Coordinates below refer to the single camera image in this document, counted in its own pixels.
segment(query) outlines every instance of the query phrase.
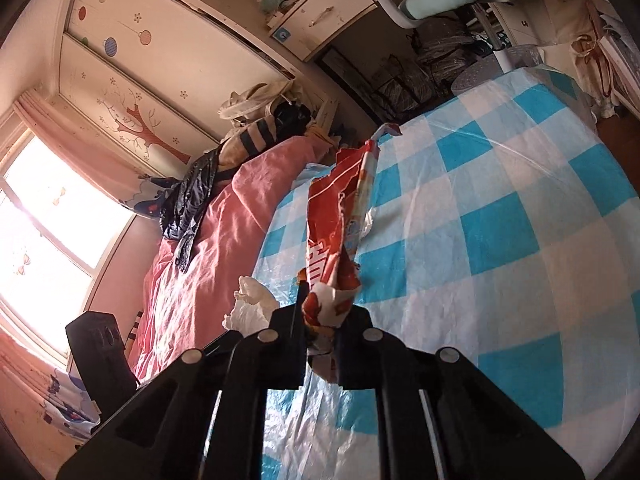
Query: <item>floor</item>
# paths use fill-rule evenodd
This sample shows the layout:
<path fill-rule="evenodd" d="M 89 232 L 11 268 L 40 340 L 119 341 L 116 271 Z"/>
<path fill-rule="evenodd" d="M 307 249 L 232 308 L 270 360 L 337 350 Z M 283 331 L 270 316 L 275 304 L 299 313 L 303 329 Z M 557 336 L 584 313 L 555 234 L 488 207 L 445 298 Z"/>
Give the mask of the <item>floor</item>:
<path fill-rule="evenodd" d="M 613 116 L 598 123 L 598 134 L 640 194 L 640 121 L 631 113 Z"/>

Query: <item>pink bedding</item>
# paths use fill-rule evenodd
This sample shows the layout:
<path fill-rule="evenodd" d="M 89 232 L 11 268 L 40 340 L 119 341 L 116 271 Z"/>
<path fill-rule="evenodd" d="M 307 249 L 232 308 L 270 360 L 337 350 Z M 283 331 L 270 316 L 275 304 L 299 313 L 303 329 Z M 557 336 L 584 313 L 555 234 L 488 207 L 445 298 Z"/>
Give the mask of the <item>pink bedding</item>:
<path fill-rule="evenodd" d="M 222 334 L 238 277 L 253 272 L 277 205 L 327 148 L 316 138 L 293 137 L 246 162 L 209 204 L 187 272 L 174 266 L 176 242 L 162 240 L 145 278 L 145 312 L 129 355 L 140 380 Z"/>

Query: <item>blue and white checkered bedsheet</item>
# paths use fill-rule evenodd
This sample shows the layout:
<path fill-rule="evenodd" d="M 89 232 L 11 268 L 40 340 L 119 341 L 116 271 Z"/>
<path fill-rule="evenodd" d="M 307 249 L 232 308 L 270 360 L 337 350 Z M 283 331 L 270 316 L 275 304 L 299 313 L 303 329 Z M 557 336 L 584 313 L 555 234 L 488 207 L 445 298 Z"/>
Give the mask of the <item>blue and white checkered bedsheet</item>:
<path fill-rule="evenodd" d="M 356 256 L 375 326 L 459 348 L 587 478 L 640 412 L 640 202 L 592 129 L 575 83 L 541 68 L 410 121 L 382 139 Z M 255 267 L 281 304 L 304 266 L 308 184 L 278 207 Z M 299 391 L 270 392 L 262 477 L 378 478 L 376 424 L 372 391 L 308 370 Z"/>

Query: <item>crumpled wrapper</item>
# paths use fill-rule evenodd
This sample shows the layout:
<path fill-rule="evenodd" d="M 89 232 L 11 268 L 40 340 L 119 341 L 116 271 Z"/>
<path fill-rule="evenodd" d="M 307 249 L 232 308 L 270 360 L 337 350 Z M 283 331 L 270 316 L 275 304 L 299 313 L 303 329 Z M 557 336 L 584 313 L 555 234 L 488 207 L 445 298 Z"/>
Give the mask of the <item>crumpled wrapper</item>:
<path fill-rule="evenodd" d="M 308 331 L 308 356 L 313 371 L 335 382 L 334 335 L 360 291 L 353 261 L 378 164 L 378 139 L 399 135 L 396 124 L 385 123 L 359 149 L 343 148 L 335 167 L 309 187 L 306 266 L 309 294 L 302 304 Z"/>

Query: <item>window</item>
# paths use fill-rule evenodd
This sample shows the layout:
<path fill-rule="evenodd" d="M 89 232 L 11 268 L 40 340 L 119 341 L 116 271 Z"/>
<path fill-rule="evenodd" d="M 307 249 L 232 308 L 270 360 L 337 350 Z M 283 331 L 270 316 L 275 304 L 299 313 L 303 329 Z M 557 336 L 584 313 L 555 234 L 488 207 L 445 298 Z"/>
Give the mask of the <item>window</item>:
<path fill-rule="evenodd" d="M 0 164 L 0 308 L 66 364 L 65 326 L 90 298 L 131 213 L 27 130 Z"/>

